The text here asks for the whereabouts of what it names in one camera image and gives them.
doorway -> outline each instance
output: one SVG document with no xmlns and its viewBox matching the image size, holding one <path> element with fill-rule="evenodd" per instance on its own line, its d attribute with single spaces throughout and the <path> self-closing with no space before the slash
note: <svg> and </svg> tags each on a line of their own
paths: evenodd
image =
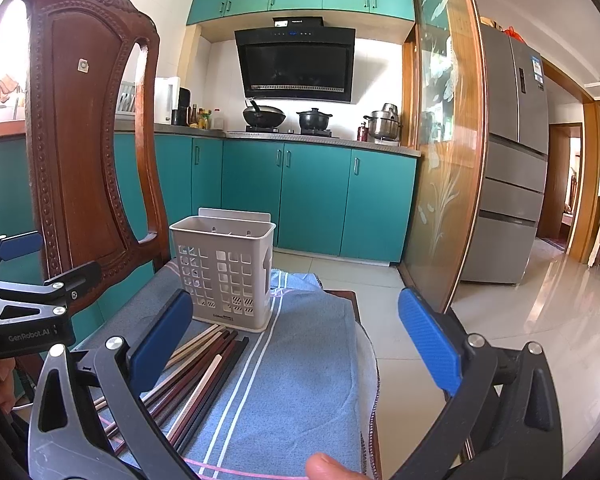
<svg viewBox="0 0 600 480">
<path fill-rule="evenodd" d="M 569 246 L 575 224 L 581 150 L 581 123 L 549 124 L 546 185 L 536 236 L 562 252 Z"/>
</svg>

countertop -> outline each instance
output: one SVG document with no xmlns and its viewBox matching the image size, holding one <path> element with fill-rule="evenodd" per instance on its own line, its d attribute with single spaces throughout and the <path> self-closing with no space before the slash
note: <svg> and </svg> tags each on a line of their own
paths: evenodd
<svg viewBox="0 0 600 480">
<path fill-rule="evenodd" d="M 0 123 L 0 137 L 22 135 L 26 131 L 25 121 L 6 121 Z M 134 131 L 134 121 L 117 118 L 114 124 L 116 132 Z M 314 137 L 295 134 L 248 134 L 245 132 L 224 132 L 222 130 L 200 130 L 187 126 L 173 126 L 171 124 L 155 123 L 154 132 L 157 134 L 188 135 L 192 137 L 212 137 L 215 139 L 254 139 L 277 140 L 279 142 L 304 142 L 305 144 L 324 144 L 327 146 L 341 146 L 370 152 L 396 153 L 397 155 L 419 157 L 420 152 L 405 146 L 388 146 L 359 140 L 338 139 L 336 137 Z"/>
</svg>

tile floor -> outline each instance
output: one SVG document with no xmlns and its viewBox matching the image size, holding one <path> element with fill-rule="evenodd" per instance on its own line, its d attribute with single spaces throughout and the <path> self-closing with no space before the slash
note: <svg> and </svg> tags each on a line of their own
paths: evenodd
<svg viewBox="0 0 600 480">
<path fill-rule="evenodd" d="M 381 375 L 378 405 L 383 477 L 415 449 L 444 405 L 397 315 L 402 280 L 397 270 L 275 253 L 274 266 L 314 272 L 324 288 L 353 290 L 376 350 Z M 454 310 L 469 332 L 494 346 L 545 349 L 560 403 L 564 470 L 600 431 L 600 267 L 588 269 L 536 240 L 518 286 L 461 284 Z"/>
</svg>

gray refrigerator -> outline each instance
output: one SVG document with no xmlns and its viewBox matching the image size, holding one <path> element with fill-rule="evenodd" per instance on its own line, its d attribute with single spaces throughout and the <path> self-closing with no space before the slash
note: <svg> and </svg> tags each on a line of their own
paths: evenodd
<svg viewBox="0 0 600 480">
<path fill-rule="evenodd" d="M 549 115 L 542 58 L 482 25 L 489 140 L 480 211 L 462 269 L 469 282 L 516 284 L 536 238 L 544 199 Z"/>
</svg>

metal pivot bolt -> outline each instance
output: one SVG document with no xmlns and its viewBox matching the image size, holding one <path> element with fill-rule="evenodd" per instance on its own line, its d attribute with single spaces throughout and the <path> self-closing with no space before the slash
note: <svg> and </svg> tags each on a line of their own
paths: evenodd
<svg viewBox="0 0 600 480">
<path fill-rule="evenodd" d="M 119 335 L 115 335 L 115 336 L 107 339 L 105 346 L 109 350 L 117 350 L 118 348 L 120 348 L 122 346 L 123 341 L 124 340 Z"/>
<path fill-rule="evenodd" d="M 61 345 L 60 343 L 58 343 L 57 345 L 53 345 L 49 349 L 49 354 L 51 355 L 51 357 L 60 357 L 63 352 L 64 352 L 64 345 Z"/>
<path fill-rule="evenodd" d="M 542 346 L 540 343 L 536 343 L 535 341 L 529 343 L 528 348 L 533 355 L 540 355 L 542 353 Z"/>
<path fill-rule="evenodd" d="M 469 334 L 469 337 L 466 339 L 469 343 L 469 346 L 473 348 L 482 348 L 484 346 L 485 340 L 480 334 Z"/>
</svg>

